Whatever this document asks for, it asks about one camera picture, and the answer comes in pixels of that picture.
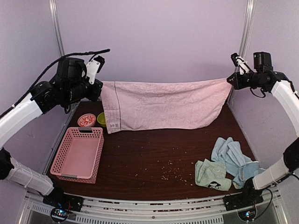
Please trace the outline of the pink towel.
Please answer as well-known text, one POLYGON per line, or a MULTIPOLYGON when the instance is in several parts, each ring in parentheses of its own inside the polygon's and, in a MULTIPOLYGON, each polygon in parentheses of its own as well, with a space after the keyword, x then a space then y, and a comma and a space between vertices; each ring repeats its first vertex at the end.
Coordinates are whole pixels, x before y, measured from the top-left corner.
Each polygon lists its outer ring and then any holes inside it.
POLYGON ((101 101, 107 131, 206 127, 219 116, 230 90, 224 78, 189 83, 105 81, 101 101))

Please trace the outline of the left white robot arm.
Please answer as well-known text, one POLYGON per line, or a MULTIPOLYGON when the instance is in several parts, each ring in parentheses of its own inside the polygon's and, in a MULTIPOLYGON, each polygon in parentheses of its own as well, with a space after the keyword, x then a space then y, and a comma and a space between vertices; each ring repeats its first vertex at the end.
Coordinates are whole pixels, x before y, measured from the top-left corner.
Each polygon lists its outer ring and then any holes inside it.
POLYGON ((63 57, 56 63, 57 72, 50 81, 33 84, 20 102, 0 117, 0 178, 34 189, 57 207, 63 207, 67 196, 62 189, 48 176, 19 164, 4 149, 5 143, 19 130, 54 107, 59 105, 68 113, 72 104, 84 98, 93 102, 98 100, 103 83, 96 79, 96 75, 105 63, 103 57, 95 55, 88 62, 63 57))

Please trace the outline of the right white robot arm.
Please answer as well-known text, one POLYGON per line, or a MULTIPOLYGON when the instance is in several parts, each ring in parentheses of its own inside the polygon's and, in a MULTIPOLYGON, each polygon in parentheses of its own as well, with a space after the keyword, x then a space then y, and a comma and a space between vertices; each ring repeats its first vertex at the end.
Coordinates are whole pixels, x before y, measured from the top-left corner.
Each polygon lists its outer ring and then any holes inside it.
MULTIPOLYGON (((249 88, 251 91, 259 88, 264 95, 270 93, 282 106, 290 119, 295 132, 299 131, 299 94, 288 77, 274 71, 271 54, 268 52, 255 52, 253 54, 254 68, 250 68, 245 60, 233 53, 231 60, 238 72, 227 78, 227 82, 235 90, 249 88)), ((295 140, 283 153, 283 157, 271 165, 261 174, 249 178, 245 182, 240 203, 244 206, 251 205, 263 190, 274 183, 278 183, 291 176, 299 168, 299 141, 295 140)))

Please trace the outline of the green bowl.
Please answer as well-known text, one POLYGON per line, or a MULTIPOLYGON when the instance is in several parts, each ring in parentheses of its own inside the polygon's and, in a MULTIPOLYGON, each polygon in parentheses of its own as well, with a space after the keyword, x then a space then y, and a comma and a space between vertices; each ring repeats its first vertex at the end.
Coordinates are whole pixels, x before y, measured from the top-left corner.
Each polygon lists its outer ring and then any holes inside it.
POLYGON ((102 127, 106 127, 106 118, 105 118, 105 114, 104 112, 100 113, 97 116, 97 122, 102 126, 102 127))

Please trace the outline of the red patterned bowl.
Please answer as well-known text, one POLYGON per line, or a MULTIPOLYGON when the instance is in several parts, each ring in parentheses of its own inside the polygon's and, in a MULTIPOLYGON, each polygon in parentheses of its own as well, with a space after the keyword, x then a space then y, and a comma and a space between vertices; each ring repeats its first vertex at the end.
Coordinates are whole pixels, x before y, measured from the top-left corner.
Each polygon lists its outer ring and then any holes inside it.
POLYGON ((93 127, 96 123, 96 116, 91 113, 79 117, 77 124, 79 127, 93 127))

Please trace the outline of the pink plastic basket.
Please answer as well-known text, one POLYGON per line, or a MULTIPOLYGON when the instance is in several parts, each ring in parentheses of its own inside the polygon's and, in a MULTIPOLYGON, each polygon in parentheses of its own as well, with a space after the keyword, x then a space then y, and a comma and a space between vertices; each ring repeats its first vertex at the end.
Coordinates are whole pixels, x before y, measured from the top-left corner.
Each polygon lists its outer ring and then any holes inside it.
POLYGON ((70 127, 50 168, 59 180, 95 184, 104 144, 100 127, 70 127))

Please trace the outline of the blue towel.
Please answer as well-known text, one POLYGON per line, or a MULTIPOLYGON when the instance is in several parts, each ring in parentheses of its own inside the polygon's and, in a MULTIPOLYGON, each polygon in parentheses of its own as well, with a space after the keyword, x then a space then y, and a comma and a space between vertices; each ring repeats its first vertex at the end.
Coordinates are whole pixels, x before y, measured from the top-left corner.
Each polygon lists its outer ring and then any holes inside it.
POLYGON ((216 140, 211 160, 225 165, 227 173, 234 177, 232 183, 236 189, 242 189, 249 178, 265 171, 258 161, 244 155, 240 143, 231 137, 227 139, 219 137, 216 140))

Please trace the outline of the green towel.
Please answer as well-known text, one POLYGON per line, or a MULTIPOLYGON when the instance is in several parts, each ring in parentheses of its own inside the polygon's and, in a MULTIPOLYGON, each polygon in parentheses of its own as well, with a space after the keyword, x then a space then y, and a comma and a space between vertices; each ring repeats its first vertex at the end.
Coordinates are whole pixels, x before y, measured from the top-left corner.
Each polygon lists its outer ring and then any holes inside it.
POLYGON ((226 167, 221 162, 208 159, 195 163, 195 184, 200 187, 228 191, 232 181, 226 178, 226 167))

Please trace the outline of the right aluminium frame post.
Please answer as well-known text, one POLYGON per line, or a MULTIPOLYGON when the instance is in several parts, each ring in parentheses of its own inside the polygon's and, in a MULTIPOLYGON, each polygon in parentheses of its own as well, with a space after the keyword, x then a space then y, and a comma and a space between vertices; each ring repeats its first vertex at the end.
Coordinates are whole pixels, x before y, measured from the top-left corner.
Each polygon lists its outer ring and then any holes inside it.
POLYGON ((255 5, 256 5, 255 0, 247 0, 242 37, 241 37, 241 42, 239 47, 239 55, 242 56, 243 58, 246 56, 246 52, 249 47, 250 37, 253 28, 255 5))

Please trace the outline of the aluminium frame post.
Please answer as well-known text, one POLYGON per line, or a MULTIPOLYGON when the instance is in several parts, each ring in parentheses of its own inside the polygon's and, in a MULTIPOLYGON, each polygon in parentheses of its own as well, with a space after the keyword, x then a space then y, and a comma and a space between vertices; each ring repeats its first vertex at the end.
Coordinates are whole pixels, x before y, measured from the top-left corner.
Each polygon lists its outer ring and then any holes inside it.
POLYGON ((247 0, 242 37, 241 37, 241 42, 239 47, 239 55, 242 56, 243 58, 246 56, 246 52, 249 47, 250 37, 253 28, 255 5, 256 5, 255 0, 247 0))
POLYGON ((56 37, 58 52, 60 56, 65 55, 63 39, 60 30, 58 12, 57 12, 57 1, 56 0, 49 0, 49 7, 50 7, 50 16, 54 28, 54 33, 56 37))

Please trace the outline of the left aluminium frame post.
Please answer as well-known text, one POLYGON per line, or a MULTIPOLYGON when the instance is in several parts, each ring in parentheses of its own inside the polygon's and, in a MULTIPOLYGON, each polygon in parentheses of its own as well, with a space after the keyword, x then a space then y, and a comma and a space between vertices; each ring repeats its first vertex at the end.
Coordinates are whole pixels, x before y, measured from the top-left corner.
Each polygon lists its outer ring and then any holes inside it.
POLYGON ((54 33, 56 37, 58 52, 60 56, 65 55, 63 39, 60 30, 58 12, 57 12, 57 1, 56 0, 49 0, 49 7, 50 7, 50 16, 54 28, 54 33))

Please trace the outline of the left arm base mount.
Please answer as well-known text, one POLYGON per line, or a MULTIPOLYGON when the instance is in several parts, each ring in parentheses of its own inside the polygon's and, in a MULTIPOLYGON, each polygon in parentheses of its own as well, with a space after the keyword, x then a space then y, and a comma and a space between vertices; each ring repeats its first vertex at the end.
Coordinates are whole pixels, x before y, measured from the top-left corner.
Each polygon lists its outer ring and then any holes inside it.
POLYGON ((65 195, 64 202, 56 202, 50 199, 49 196, 42 196, 43 203, 51 205, 53 208, 50 211, 50 218, 55 223, 61 224, 69 218, 75 217, 75 212, 80 212, 84 199, 80 196, 65 195))

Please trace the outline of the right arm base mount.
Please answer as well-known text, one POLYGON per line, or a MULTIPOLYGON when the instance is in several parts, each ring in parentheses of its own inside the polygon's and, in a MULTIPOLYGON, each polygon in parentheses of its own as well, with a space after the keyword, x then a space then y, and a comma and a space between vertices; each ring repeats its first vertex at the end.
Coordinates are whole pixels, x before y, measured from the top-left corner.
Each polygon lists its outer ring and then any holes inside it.
POLYGON ((253 221, 257 217, 257 204, 263 202, 263 197, 258 196, 244 200, 242 194, 225 195, 223 202, 226 211, 236 210, 238 217, 245 222, 253 221))

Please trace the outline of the aluminium front rail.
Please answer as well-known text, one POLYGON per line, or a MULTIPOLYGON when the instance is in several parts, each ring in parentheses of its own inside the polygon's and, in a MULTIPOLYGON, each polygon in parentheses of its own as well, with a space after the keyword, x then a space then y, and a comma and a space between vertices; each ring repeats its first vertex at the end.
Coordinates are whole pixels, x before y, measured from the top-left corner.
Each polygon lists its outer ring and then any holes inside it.
POLYGON ((80 211, 71 211, 65 224, 246 224, 256 209, 254 224, 290 223, 278 190, 264 192, 256 205, 227 210, 223 196, 172 201, 125 201, 84 197, 80 211))

